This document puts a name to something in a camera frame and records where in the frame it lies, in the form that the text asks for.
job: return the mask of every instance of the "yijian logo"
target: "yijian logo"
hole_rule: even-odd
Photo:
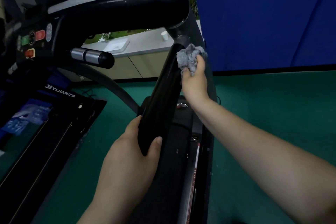
[[[70,97],[73,97],[73,98],[75,97],[74,94],[71,94],[71,93],[66,92],[64,90],[57,89],[57,88],[55,88],[55,87],[53,87],[52,85],[49,85],[49,84],[47,86],[45,86],[45,88],[56,91],[58,93],[61,93],[61,94],[67,95],[67,96],[70,96]]]

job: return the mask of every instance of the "fingernail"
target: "fingernail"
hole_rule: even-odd
[[[157,137],[156,138],[156,142],[161,146],[161,144],[162,144],[162,137],[161,136]]]

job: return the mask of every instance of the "orange button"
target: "orange button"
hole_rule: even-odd
[[[40,30],[35,33],[35,41],[39,41],[45,38],[45,30]]]
[[[27,59],[35,58],[35,49],[29,49],[24,52]]]

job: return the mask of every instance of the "cleaning cloth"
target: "cleaning cloth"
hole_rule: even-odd
[[[189,44],[187,48],[182,49],[178,53],[176,53],[178,67],[181,69],[181,77],[183,75],[183,69],[185,67],[189,68],[191,76],[195,74],[197,67],[197,55],[201,55],[203,58],[206,58],[208,56],[208,54],[202,47],[196,47],[193,44]]]

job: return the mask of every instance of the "person's right arm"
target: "person's right arm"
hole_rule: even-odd
[[[254,181],[301,223],[336,223],[336,167],[229,112],[207,94],[205,62],[184,71],[187,101]]]

